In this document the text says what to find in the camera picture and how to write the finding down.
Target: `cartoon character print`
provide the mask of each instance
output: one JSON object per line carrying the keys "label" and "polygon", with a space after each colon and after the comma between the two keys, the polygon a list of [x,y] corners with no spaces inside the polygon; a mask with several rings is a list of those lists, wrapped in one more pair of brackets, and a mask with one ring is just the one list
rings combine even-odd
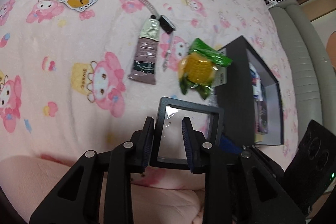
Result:
{"label": "cartoon character print", "polygon": [[230,22],[227,21],[227,19],[224,16],[224,14],[222,12],[219,12],[218,14],[219,14],[220,24],[222,25],[222,27],[224,29],[227,29],[227,28],[231,27]]}
{"label": "cartoon character print", "polygon": [[141,185],[145,187],[150,187],[158,184],[166,173],[166,169],[154,168],[148,166],[143,174],[141,174],[141,179],[132,178],[131,182],[136,185]]}
{"label": "cartoon character print", "polygon": [[7,132],[13,133],[16,126],[16,119],[20,119],[21,107],[21,78],[16,76],[15,80],[8,80],[5,76],[4,83],[0,84],[0,116]]}
{"label": "cartoon character print", "polygon": [[105,54],[105,60],[99,63],[92,61],[93,73],[88,74],[92,81],[87,85],[91,91],[88,99],[100,108],[107,109],[114,117],[121,117],[125,111],[125,102],[122,92],[126,90],[122,80],[124,70],[121,68],[117,56],[112,52]]}
{"label": "cartoon character print", "polygon": [[273,75],[276,77],[276,78],[281,78],[281,75],[279,73],[279,67],[278,65],[273,65],[272,68],[271,68],[271,72],[273,73]]}
{"label": "cartoon character print", "polygon": [[261,22],[260,22],[260,20],[257,19],[256,17],[253,17],[253,18],[252,18],[252,21],[253,21],[254,23],[257,23],[258,25],[261,26]]}
{"label": "cartoon character print", "polygon": [[130,14],[138,10],[142,10],[144,5],[139,0],[119,0],[121,2],[121,7],[123,10]]}
{"label": "cartoon character print", "polygon": [[14,3],[15,0],[9,0],[4,5],[2,5],[0,10],[0,26],[3,26],[6,23],[9,17],[9,12],[13,9]]}
{"label": "cartoon character print", "polygon": [[[160,42],[159,47],[162,49],[161,56],[165,58],[166,52],[169,50],[169,35],[167,33],[163,33],[161,35]],[[173,71],[177,71],[179,62],[187,55],[187,53],[188,43],[186,43],[181,37],[174,37],[168,68]]]}
{"label": "cartoon character print", "polygon": [[246,28],[246,20],[241,15],[237,15],[238,20],[240,21],[243,28]]}
{"label": "cartoon character print", "polygon": [[253,9],[248,3],[246,4],[246,7],[247,7],[251,12],[254,11],[254,9]]}
{"label": "cartoon character print", "polygon": [[196,11],[200,15],[207,17],[204,6],[199,0],[187,0],[187,4],[193,11]]}
{"label": "cartoon character print", "polygon": [[259,36],[255,35],[254,38],[252,38],[252,41],[255,45],[257,45],[260,48],[265,47],[265,42],[262,40]]}
{"label": "cartoon character print", "polygon": [[239,3],[237,0],[232,0],[232,2],[233,2],[234,4],[236,4],[237,6],[240,5],[240,3]]}
{"label": "cartoon character print", "polygon": [[64,5],[57,0],[38,0],[33,10],[29,13],[26,21],[33,23],[37,20],[41,23],[45,19],[52,19],[64,11]]}
{"label": "cartoon character print", "polygon": [[282,148],[282,152],[283,152],[283,155],[285,156],[285,157],[287,157],[287,155],[288,155],[288,152],[290,152],[291,150],[290,150],[290,148],[289,148],[289,140],[288,139],[286,139],[285,140],[285,142],[283,143],[283,148]]}

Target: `bed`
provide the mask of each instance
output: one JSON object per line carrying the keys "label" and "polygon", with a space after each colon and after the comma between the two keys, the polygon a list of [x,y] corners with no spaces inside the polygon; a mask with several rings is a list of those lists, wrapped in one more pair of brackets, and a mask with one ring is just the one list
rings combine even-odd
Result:
{"label": "bed", "polygon": [[[169,37],[161,30],[156,85],[127,77],[139,32],[151,15],[137,0],[98,0],[84,12],[57,0],[0,0],[0,161],[26,155],[71,166],[87,150],[104,152],[129,140],[147,116],[155,118],[162,96],[209,104],[197,92],[182,95],[176,64],[196,37],[220,49],[243,35],[280,84],[284,145],[261,149],[286,169],[298,144],[295,92],[288,58],[264,1],[148,1],[176,26],[166,71],[162,65]],[[121,84],[107,86],[113,96],[92,100],[96,91],[83,87],[99,65],[108,67],[108,75],[118,74]],[[170,115],[162,156],[185,156],[179,128],[185,115]],[[206,134],[207,117],[190,115],[193,127]],[[151,167],[132,181],[161,189],[204,187],[203,175]]]}

